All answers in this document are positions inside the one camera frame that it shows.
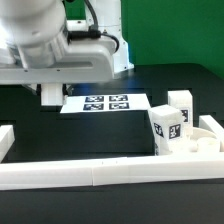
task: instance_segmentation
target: white block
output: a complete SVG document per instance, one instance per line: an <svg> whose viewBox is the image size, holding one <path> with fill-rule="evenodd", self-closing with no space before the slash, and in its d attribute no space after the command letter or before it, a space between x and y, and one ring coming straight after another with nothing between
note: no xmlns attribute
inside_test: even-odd
<svg viewBox="0 0 224 224"><path fill-rule="evenodd" d="M0 190L92 185L91 163L76 161L0 165Z"/></svg>
<svg viewBox="0 0 224 224"><path fill-rule="evenodd" d="M168 155L181 147L183 141L183 117L180 110L169 105L148 110L155 137L156 155Z"/></svg>
<svg viewBox="0 0 224 224"><path fill-rule="evenodd" d="M221 141L221 152L224 152L224 129L223 127L210 115L199 117L199 127L213 132Z"/></svg>
<svg viewBox="0 0 224 224"><path fill-rule="evenodd" d="M62 106L63 104L64 104L64 96L62 92L62 84L60 83L41 84L42 106Z"/></svg>
<svg viewBox="0 0 224 224"><path fill-rule="evenodd" d="M0 127L0 162L3 160L8 150L15 141L12 125L3 125Z"/></svg>
<svg viewBox="0 0 224 224"><path fill-rule="evenodd" d="M184 117L184 132L193 134L193 99L189 90L168 91L168 104L182 111Z"/></svg>
<svg viewBox="0 0 224 224"><path fill-rule="evenodd" d="M126 158L110 161L104 160L101 165L94 166L93 186L129 183L129 172Z"/></svg>

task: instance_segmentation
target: white foam block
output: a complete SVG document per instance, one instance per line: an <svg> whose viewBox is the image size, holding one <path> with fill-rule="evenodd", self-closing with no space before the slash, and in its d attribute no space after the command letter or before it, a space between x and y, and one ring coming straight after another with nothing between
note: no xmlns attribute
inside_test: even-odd
<svg viewBox="0 0 224 224"><path fill-rule="evenodd" d="M0 162L15 141L12 125L3 125L0 127Z"/></svg>
<svg viewBox="0 0 224 224"><path fill-rule="evenodd" d="M179 148L183 139L183 118L180 110L169 105L148 110L157 155L167 155Z"/></svg>
<svg viewBox="0 0 224 224"><path fill-rule="evenodd" d="M184 132L193 134L193 98L189 90L168 91L168 104L182 111Z"/></svg>
<svg viewBox="0 0 224 224"><path fill-rule="evenodd" d="M104 160L101 165L94 166L93 186L129 183L129 171L126 158Z"/></svg>
<svg viewBox="0 0 224 224"><path fill-rule="evenodd" d="M224 129L223 127L210 115L199 117L199 128L213 132L221 141L221 152L224 152Z"/></svg>

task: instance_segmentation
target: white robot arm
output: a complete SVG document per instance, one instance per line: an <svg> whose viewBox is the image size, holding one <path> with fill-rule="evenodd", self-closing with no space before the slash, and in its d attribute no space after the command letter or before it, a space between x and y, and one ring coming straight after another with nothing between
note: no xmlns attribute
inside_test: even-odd
<svg viewBox="0 0 224 224"><path fill-rule="evenodd" d="M67 21L61 0L0 0L0 84L41 84L42 105L62 105L63 84L131 68L120 0L84 1L85 23Z"/></svg>

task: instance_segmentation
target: white paper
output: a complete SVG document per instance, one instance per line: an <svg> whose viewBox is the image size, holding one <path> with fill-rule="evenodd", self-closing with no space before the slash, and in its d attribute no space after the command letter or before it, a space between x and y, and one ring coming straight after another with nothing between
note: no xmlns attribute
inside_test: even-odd
<svg viewBox="0 0 224 224"><path fill-rule="evenodd" d="M68 97L61 113L148 110L146 94L94 95Z"/></svg>

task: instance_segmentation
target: cable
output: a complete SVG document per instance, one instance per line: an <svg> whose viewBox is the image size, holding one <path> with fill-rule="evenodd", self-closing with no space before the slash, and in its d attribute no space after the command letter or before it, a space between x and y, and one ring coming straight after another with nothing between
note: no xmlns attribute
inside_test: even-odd
<svg viewBox="0 0 224 224"><path fill-rule="evenodd" d="M115 49L115 53L116 53L118 51L119 47L120 47L120 42L117 39L117 37L115 37L113 35L110 35L108 33L105 33L105 32L101 33L101 35L105 36L105 37L110 37L112 40L114 40L116 42L116 44L117 44L116 49Z"/></svg>
<svg viewBox="0 0 224 224"><path fill-rule="evenodd" d="M89 2L89 0L84 0L84 2L85 2L86 6L88 7L88 9L89 9L89 11L90 11L90 13L93 17L93 23L94 23L95 29L98 30L98 19L97 19L95 10L93 9L93 6Z"/></svg>

